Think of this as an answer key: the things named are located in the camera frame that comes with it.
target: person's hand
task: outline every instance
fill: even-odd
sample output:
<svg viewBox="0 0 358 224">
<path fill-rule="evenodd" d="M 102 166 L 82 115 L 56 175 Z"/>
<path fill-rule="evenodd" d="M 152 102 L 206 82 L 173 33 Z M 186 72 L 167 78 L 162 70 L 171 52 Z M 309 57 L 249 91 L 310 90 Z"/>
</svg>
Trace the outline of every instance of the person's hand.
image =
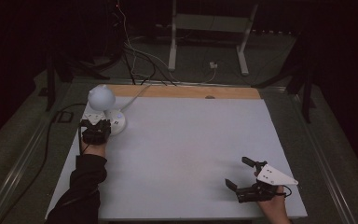
<svg viewBox="0 0 358 224">
<path fill-rule="evenodd" d="M 283 193 L 283 186 L 279 186 L 277 193 Z M 286 214 L 286 207 L 284 204 L 284 196 L 277 195 L 270 201 L 257 202 L 258 206 L 263 211 L 264 215 L 272 224 L 290 224 L 290 220 Z"/>
<path fill-rule="evenodd" d="M 92 155 L 97 155 L 100 157 L 105 157 L 106 143 L 96 146 L 96 145 L 86 144 L 82 140 L 81 148 L 82 148 L 83 154 L 92 154 Z"/>
</svg>

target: white sphere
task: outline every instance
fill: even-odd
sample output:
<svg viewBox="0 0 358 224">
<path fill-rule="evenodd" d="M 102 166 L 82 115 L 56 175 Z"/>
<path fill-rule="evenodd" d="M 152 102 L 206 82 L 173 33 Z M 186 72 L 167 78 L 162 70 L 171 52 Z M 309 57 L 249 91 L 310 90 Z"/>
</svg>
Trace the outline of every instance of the white sphere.
<svg viewBox="0 0 358 224">
<path fill-rule="evenodd" d="M 89 91 L 89 106 L 93 110 L 104 111 L 111 109 L 115 102 L 115 95 L 106 85 L 97 86 Z"/>
</svg>

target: black sleeve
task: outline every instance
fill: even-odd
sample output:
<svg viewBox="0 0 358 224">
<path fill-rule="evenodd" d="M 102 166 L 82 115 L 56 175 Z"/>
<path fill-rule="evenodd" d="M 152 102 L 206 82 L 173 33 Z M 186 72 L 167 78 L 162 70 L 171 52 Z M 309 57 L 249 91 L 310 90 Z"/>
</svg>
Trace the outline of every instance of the black sleeve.
<svg viewBox="0 0 358 224">
<path fill-rule="evenodd" d="M 106 179 L 106 159 L 85 154 L 76 157 L 76 169 L 71 173 L 70 188 L 48 214 L 46 224 L 98 223 L 100 192 L 98 184 Z"/>
</svg>

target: dark background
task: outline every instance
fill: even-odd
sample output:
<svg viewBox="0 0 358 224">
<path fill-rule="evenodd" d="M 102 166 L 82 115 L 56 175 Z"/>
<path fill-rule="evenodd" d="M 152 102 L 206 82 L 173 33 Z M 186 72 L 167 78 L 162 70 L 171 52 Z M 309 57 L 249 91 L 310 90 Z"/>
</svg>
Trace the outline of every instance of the dark background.
<svg viewBox="0 0 358 224">
<path fill-rule="evenodd" d="M 121 2 L 128 22 L 140 34 L 158 35 L 155 24 L 171 22 L 171 1 Z M 197 12 L 199 3 L 204 5 L 202 13 L 213 15 L 241 15 L 248 8 L 243 1 L 212 0 L 184 0 L 178 8 Z M 83 16 L 101 15 L 104 12 L 95 8 L 103 4 L 106 1 L 0 1 L 0 128 L 33 92 L 33 77 L 46 69 L 48 40 L 55 39 L 78 59 L 101 52 L 94 42 L 107 34 L 88 35 L 76 13 L 80 9 Z M 209 5 L 222 10 L 216 12 Z M 86 24 L 88 29 L 99 26 L 98 21 Z M 314 84 L 320 86 L 358 157 L 358 0 L 260 1 L 253 28 L 259 35 L 272 31 L 297 36 L 283 70 L 309 59 L 316 63 Z"/>
</svg>

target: white tabletop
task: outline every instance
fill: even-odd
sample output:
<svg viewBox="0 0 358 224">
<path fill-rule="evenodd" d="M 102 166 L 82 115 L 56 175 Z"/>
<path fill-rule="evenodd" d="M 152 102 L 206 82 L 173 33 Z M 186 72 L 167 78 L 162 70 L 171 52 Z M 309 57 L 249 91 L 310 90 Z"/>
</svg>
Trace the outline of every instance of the white tabletop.
<svg viewBox="0 0 358 224">
<path fill-rule="evenodd" d="M 116 107 L 130 99 L 118 97 Z M 101 220 L 262 217 L 256 203 L 238 203 L 225 178 L 239 188 L 255 183 L 244 156 L 292 176 L 263 100 L 139 97 L 124 114 L 126 129 L 107 145 Z M 76 136 L 48 212 L 68 190 L 77 154 Z M 288 216 L 305 217 L 297 186 L 289 187 Z"/>
</svg>

